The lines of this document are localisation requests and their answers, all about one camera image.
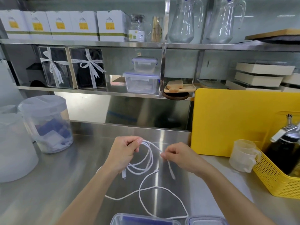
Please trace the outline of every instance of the cable connector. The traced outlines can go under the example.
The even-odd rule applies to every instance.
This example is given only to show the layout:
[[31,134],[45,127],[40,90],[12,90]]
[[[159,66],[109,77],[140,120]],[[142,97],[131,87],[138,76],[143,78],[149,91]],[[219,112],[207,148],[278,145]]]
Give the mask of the cable connector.
[[126,168],[124,170],[122,170],[122,178],[123,178],[123,180],[126,179]]

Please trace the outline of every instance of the yellow basket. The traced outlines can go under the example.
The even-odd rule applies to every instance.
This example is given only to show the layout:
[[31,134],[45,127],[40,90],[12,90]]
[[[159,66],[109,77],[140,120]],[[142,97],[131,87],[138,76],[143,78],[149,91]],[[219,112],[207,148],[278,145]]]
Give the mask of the yellow basket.
[[300,178],[283,173],[263,152],[253,170],[273,196],[300,199]]

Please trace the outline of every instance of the yellow cutting board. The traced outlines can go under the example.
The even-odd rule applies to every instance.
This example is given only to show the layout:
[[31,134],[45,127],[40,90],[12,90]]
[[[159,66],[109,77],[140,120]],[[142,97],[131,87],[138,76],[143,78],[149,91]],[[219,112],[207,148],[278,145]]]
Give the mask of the yellow cutting board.
[[299,112],[300,93],[199,88],[191,148],[198,154],[227,157],[238,139],[254,141],[260,148],[265,136],[279,130],[274,122],[277,117],[282,122],[284,116],[278,114]]

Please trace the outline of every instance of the white ribbon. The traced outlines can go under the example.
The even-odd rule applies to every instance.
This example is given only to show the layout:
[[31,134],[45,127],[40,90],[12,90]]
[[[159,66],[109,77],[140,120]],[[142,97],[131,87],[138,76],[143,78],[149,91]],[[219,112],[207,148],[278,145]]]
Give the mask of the white ribbon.
[[80,63],[80,67],[84,68],[84,69],[89,67],[93,88],[97,88],[95,78],[99,78],[99,75],[98,75],[97,71],[95,70],[95,68],[98,69],[102,73],[106,72],[106,71],[103,68],[101,68],[99,65],[97,65],[96,63],[102,64],[103,60],[92,60],[92,57],[90,55],[90,50],[87,48],[85,49],[85,53],[86,53],[85,56],[88,60],[72,59],[72,63]]
[[49,66],[50,73],[53,73],[56,87],[59,88],[60,87],[59,84],[63,83],[64,81],[62,80],[62,75],[61,75],[59,69],[57,68],[56,64],[54,64],[54,62],[56,62],[58,64],[62,64],[62,65],[69,65],[69,62],[67,62],[67,61],[53,61],[52,56],[51,56],[50,47],[47,47],[47,51],[44,51],[43,54],[48,59],[47,58],[40,58],[40,61],[41,62],[45,62],[45,61],[50,62],[50,66]]

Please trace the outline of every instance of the clear plastic container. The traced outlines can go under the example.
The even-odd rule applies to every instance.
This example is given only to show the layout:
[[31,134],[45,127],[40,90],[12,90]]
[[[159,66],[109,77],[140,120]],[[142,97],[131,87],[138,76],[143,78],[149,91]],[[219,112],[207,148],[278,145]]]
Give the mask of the clear plastic container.
[[62,151],[73,143],[66,100],[57,95],[28,98],[20,103],[27,129],[43,153]]
[[136,72],[153,73],[158,64],[158,60],[155,57],[138,56],[132,59],[132,63],[134,64],[134,70]]
[[191,216],[185,221],[186,225],[229,225],[227,220],[220,216],[203,215]]
[[256,164],[257,156],[260,161],[261,152],[256,149],[256,144],[249,140],[237,140],[234,142],[229,163],[238,171],[250,173]]
[[110,225],[180,225],[180,223],[176,220],[118,213],[112,218]]
[[134,70],[123,73],[128,92],[154,94],[157,89],[159,73],[146,74]]
[[17,180],[37,164],[21,114],[0,114],[0,182]]

